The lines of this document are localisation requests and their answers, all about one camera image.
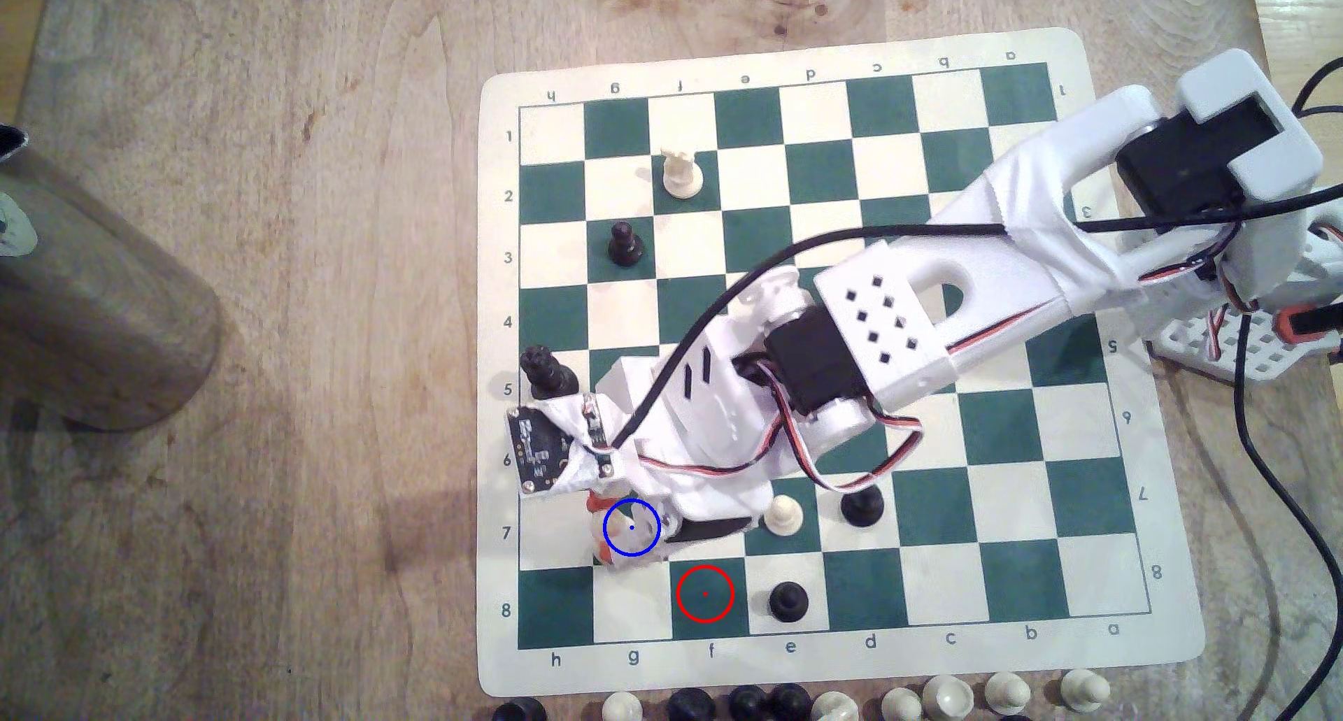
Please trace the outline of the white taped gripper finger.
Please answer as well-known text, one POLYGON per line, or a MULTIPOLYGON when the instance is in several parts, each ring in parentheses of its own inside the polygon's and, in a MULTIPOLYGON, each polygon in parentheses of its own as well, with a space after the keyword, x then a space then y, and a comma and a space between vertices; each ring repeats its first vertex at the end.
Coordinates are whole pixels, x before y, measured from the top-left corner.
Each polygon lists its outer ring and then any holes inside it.
POLYGON ((666 483, 631 485, 630 482, 603 482, 587 491, 584 508, 587 513, 604 514, 618 501, 635 498, 651 505, 661 520, 670 520, 674 516, 670 491, 672 487, 666 483))
POLYGON ((755 528, 756 520, 682 521, 676 534, 663 536, 658 542, 651 542, 645 530, 631 530, 631 524, 637 526, 638 522, 622 513, 591 514, 594 557, 599 564, 611 568, 631 568, 666 561, 672 555, 700 542, 739 536, 743 530, 755 528))

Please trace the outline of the white printed gripper body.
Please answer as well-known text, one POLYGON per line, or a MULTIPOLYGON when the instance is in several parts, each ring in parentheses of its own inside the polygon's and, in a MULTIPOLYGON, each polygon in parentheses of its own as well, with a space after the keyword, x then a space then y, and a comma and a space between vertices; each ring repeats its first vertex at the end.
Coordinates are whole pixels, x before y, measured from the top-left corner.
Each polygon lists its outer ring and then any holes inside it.
POLYGON ((790 473, 845 497, 880 481, 880 461, 845 483, 817 467, 880 423, 880 269, 829 269, 815 283, 770 269, 680 357, 626 354, 596 383, 630 428, 627 481, 672 487, 663 524, 759 517, 790 473))

